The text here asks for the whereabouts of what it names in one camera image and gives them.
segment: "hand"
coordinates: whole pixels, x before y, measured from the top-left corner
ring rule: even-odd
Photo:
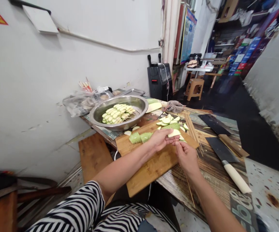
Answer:
[[[175,146],[179,164],[188,177],[192,179],[194,176],[201,174],[198,167],[196,150],[186,142],[176,142]]]
[[[173,129],[161,129],[156,130],[147,143],[151,146],[151,149],[155,152],[162,150],[166,145],[172,144],[179,140],[179,135],[169,138],[167,135],[172,133]]]

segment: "person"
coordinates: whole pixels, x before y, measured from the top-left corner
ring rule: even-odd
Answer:
[[[187,143],[179,141],[179,136],[168,138],[168,134],[172,131],[172,129],[155,131],[150,140],[109,164],[91,181],[59,203],[27,231],[180,231],[177,219],[171,213],[173,212],[172,205],[162,200],[164,198],[160,197],[161,191],[155,191],[154,186],[151,189],[150,199],[146,201],[148,204],[128,202],[140,195],[137,194],[126,201],[115,200],[114,197],[112,202],[105,207],[111,195],[116,193],[115,196],[119,196],[120,189],[126,189],[126,182],[157,151],[172,144],[176,147],[180,166],[197,192],[211,231],[245,232],[204,179],[198,166],[195,149]]]

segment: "rag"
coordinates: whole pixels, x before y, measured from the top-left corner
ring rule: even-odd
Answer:
[[[181,104],[179,101],[169,101],[166,107],[162,108],[162,111],[168,111],[173,113],[181,113],[185,105]]]

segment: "white knife handle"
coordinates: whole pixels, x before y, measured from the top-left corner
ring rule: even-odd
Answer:
[[[234,183],[237,185],[239,190],[244,193],[251,193],[252,190],[249,188],[247,183],[244,181],[244,179],[239,175],[239,173],[236,171],[236,169],[229,164],[227,161],[222,161],[222,164],[224,165],[225,170],[230,175]]]

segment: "cleaver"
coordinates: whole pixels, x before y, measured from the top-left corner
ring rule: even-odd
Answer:
[[[239,162],[239,159],[235,155],[233,155],[233,153],[227,148],[227,146],[223,144],[223,142],[218,137],[206,138],[206,140],[221,160],[226,172],[232,178],[239,190],[243,194],[251,193],[252,190],[249,188],[244,179],[239,175],[236,169],[231,164],[229,164],[229,162]]]
[[[202,114],[198,116],[202,119],[211,129],[218,134],[222,141],[233,149],[241,157],[247,157],[249,154],[238,146],[233,140],[231,140],[228,135],[235,134],[228,126],[224,125],[223,122],[216,119],[211,114]]]

